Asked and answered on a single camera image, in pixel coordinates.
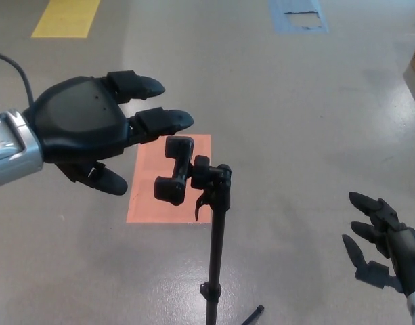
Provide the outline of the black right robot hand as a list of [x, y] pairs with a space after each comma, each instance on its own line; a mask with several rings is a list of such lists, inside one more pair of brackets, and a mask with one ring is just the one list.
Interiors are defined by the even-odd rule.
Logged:
[[349, 200], [370, 218], [369, 224], [351, 222], [351, 229], [374, 244], [378, 252], [392, 262], [395, 272], [391, 276], [386, 265], [367, 262], [352, 237], [343, 234], [345, 249], [355, 267], [355, 278], [380, 289], [386, 286], [394, 288], [409, 297], [415, 292], [415, 229], [402, 223], [396, 210], [381, 198], [375, 200], [358, 192], [350, 192]]

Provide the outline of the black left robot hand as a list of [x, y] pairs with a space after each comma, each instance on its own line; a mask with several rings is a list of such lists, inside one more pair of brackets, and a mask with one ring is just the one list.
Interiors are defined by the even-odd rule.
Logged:
[[183, 110], [157, 107], [131, 117], [121, 110], [121, 104], [164, 92], [161, 82], [132, 70], [104, 77], [79, 76], [45, 90], [23, 115], [39, 141], [45, 163], [54, 164], [73, 183], [122, 196], [127, 182], [102, 161], [194, 124]]

